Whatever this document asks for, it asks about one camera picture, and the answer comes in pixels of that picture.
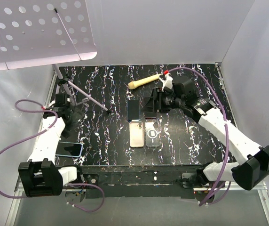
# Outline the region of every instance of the phone case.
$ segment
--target phone case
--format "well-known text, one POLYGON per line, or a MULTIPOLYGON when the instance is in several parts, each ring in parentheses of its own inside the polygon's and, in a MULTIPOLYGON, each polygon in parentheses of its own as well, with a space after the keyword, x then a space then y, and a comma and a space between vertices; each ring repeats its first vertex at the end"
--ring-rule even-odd
POLYGON ((144 147, 144 128, 141 121, 129 123, 129 144, 131 147, 144 147))
POLYGON ((146 131, 146 146, 158 147, 160 145, 159 139, 159 122, 157 120, 148 120, 145 122, 146 131))

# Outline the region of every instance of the perforated panel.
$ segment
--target perforated panel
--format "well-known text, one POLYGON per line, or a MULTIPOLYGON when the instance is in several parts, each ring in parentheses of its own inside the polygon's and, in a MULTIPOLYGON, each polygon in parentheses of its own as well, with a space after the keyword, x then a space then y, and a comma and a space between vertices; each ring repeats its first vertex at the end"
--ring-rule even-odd
POLYGON ((7 68, 5 62, 13 69, 97 54, 85 0, 0 0, 0 45, 0 70, 7 68))

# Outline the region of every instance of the black marble table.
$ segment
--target black marble table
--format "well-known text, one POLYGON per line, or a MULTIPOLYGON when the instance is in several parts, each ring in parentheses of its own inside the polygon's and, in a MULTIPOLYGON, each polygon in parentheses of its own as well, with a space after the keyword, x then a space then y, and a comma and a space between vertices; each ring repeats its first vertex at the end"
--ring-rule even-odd
MULTIPOLYGON (((83 143, 82 156, 77 159, 56 157, 59 166, 79 165, 185 165, 220 162, 224 156, 224 146, 206 129, 185 116, 181 110, 171 110, 159 114, 160 142, 156 148, 131 148, 129 146, 129 122, 127 121, 127 100, 138 99, 143 108, 143 98, 149 97, 154 81, 134 90, 129 90, 130 81, 136 81, 175 67, 186 66, 204 74, 224 105, 229 120, 233 115, 223 90, 222 82, 214 65, 111 65, 61 67, 71 80, 94 99, 110 108, 108 115, 103 109, 88 101, 78 105, 85 117, 71 131, 67 142, 83 143)), ((213 95, 205 83, 195 74, 180 70, 173 76, 187 75, 192 78, 202 96, 212 99, 213 95)), ((76 101, 84 96, 72 90, 76 101)), ((235 159, 230 154, 229 161, 235 159)))

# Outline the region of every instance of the yellow microphone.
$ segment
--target yellow microphone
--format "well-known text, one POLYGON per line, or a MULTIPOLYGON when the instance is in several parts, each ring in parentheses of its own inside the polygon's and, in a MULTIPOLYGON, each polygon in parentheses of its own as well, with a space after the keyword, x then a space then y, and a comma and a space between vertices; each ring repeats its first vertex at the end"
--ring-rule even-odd
POLYGON ((145 85, 145 84, 147 84, 149 82, 152 82, 152 81, 155 81, 155 80, 159 79, 159 76, 160 76, 160 74, 155 74, 153 76, 141 79, 139 81, 131 81, 128 84, 128 88, 129 89, 135 89, 135 88, 137 88, 137 87, 139 87, 141 85, 145 85))

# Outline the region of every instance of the white wall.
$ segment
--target white wall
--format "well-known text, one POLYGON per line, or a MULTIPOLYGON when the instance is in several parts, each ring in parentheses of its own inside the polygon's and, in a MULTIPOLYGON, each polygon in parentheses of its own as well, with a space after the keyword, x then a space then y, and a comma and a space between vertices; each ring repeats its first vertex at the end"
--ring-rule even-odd
MULTIPOLYGON (((269 145, 269 0, 256 0, 222 62, 238 127, 269 145)), ((269 189, 269 176, 266 179, 269 189)))
POLYGON ((221 62, 254 0, 86 0, 97 56, 62 65, 221 62))
MULTIPOLYGON (((14 103, 21 98, 45 103, 52 71, 51 66, 0 71, 0 150, 38 131, 41 114, 21 113, 14 108, 14 103)), ((0 156, 0 189, 3 192, 13 195, 18 165, 28 159, 33 145, 34 140, 28 141, 0 156)), ((0 226, 6 222, 11 202, 0 195, 0 226)))

